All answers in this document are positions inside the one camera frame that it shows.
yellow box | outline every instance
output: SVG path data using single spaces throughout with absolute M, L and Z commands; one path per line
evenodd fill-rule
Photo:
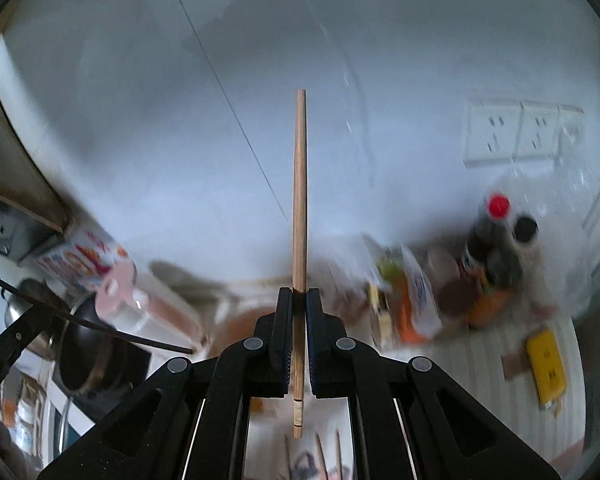
M 567 380 L 554 333 L 548 328 L 526 340 L 540 406 L 548 408 L 567 389 Z

wall switch panel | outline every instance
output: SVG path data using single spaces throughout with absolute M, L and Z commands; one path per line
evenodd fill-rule
M 520 130 L 520 102 L 482 101 L 469 104 L 464 162 L 511 159 Z

food package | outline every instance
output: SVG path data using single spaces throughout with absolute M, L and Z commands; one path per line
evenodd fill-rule
M 35 262 L 65 285 L 96 291 L 113 264 L 128 259 L 127 252 L 111 236 L 90 225 L 71 232 L 67 241 L 37 256 Z
M 379 262 L 381 276 L 392 288 L 392 314 L 403 343 L 424 343 L 442 331 L 443 325 L 431 284 L 416 257 L 405 247 Z

paper packaging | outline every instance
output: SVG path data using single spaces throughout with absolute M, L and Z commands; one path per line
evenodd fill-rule
M 128 260 L 129 255 L 103 229 L 81 227 L 69 239 L 35 258 L 35 262 L 50 276 L 65 285 L 96 291 L 113 264 Z

soy sauce bottle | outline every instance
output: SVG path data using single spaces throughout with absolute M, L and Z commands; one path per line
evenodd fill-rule
M 485 212 L 471 228 L 461 258 L 462 269 L 478 278 L 487 262 L 487 256 L 501 245 L 507 235 L 505 220 L 509 214 L 509 199 L 499 193 L 487 201 Z
M 522 282 L 520 258 L 510 247 L 499 246 L 489 253 L 478 280 L 480 297 L 467 316 L 471 328 L 488 325 L 513 296 Z

